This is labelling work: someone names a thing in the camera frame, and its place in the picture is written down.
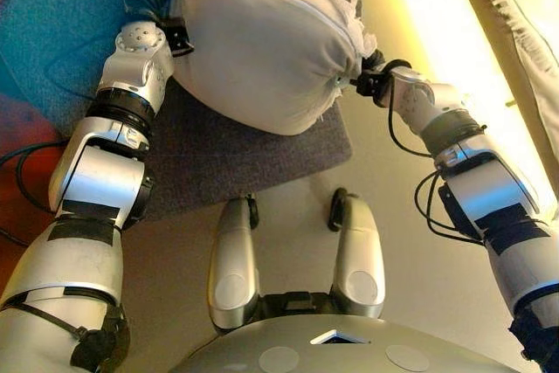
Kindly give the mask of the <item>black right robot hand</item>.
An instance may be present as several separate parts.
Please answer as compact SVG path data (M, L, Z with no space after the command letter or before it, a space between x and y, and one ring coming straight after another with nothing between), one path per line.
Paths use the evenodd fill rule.
M382 65L384 62L385 58L383 56L383 52L379 49L375 49L375 51L369 57L362 59L362 69L372 70L377 66Z

